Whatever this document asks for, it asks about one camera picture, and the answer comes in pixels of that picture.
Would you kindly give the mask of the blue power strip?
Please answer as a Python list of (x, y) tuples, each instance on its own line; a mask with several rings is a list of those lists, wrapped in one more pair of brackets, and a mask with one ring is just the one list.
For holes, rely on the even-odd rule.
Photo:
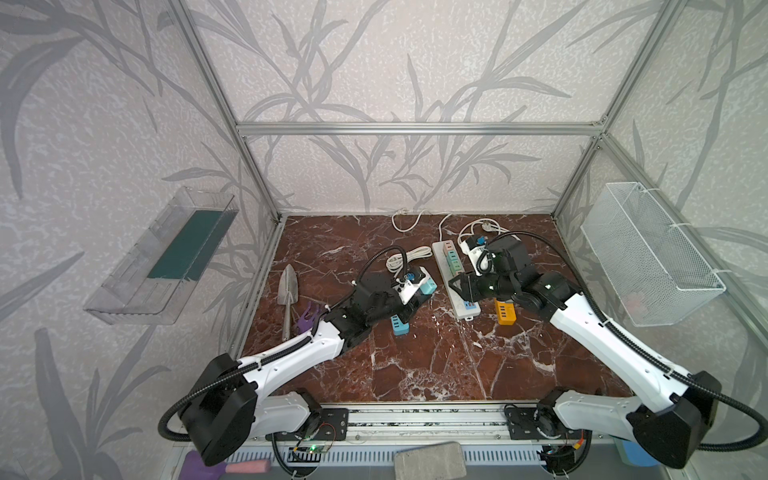
[(395, 336), (407, 335), (410, 331), (410, 325), (408, 322), (403, 321), (398, 315), (393, 315), (390, 318), (392, 330)]

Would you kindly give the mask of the orange power strip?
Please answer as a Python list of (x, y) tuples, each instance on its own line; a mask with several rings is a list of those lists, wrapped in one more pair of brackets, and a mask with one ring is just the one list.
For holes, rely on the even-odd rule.
[(501, 302), (496, 300), (494, 302), (494, 306), (495, 306), (497, 321), (499, 325), (511, 326), (516, 323), (517, 315), (516, 315), (516, 310), (513, 303)]

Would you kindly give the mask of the teal cube charger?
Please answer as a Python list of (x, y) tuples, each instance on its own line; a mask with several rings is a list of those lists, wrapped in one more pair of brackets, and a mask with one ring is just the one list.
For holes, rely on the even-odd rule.
[(420, 292), (423, 295), (431, 296), (437, 289), (437, 285), (433, 279), (426, 279), (419, 287)]

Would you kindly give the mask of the white multicolour power strip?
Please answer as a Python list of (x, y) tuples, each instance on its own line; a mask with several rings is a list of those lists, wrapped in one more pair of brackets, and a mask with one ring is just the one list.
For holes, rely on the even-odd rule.
[(445, 289), (457, 320), (471, 321), (481, 313), (477, 302), (466, 301), (454, 287), (461, 287), (457, 277), (464, 273), (464, 267), (453, 241), (438, 241), (431, 245), (433, 257), (438, 265)]

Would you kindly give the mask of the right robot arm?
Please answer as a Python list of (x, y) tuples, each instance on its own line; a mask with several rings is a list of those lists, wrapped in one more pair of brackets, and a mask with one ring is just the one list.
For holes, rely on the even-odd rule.
[[(753, 408), (722, 394), (720, 382), (706, 371), (692, 374), (656, 353), (605, 316), (588, 291), (557, 271), (537, 271), (523, 232), (494, 238), (472, 235), (460, 242), (472, 271), (456, 275), (449, 287), (462, 299), (511, 302), (577, 340), (631, 389), (628, 398), (555, 389), (539, 403), (545, 426), (592, 430), (633, 441), (659, 463), (686, 466), (698, 450), (736, 452), (767, 439), (767, 420)], [(719, 405), (752, 418), (751, 436), (713, 444), (704, 438)]]

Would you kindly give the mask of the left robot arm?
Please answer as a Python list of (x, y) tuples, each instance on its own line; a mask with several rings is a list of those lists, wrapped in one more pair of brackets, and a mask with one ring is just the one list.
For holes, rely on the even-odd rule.
[(161, 416), (159, 435), (192, 443), (203, 463), (213, 466), (254, 436), (305, 429), (317, 422), (319, 403), (308, 393), (281, 395), (279, 389), (358, 346), (378, 322), (407, 323), (436, 289), (425, 268), (402, 280), (388, 273), (364, 275), (306, 332), (256, 355), (211, 360), (189, 393)]

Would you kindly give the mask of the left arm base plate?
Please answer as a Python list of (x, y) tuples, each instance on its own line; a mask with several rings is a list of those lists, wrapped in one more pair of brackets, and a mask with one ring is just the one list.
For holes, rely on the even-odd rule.
[(342, 441), (346, 439), (350, 410), (347, 408), (323, 408), (312, 413), (309, 419), (294, 432), (278, 432), (278, 441)]

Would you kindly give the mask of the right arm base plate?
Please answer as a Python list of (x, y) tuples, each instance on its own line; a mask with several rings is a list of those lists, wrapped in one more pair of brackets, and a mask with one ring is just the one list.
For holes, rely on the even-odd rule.
[(576, 443), (583, 439), (582, 430), (567, 428), (548, 407), (506, 404), (503, 407), (503, 415), (512, 440)]

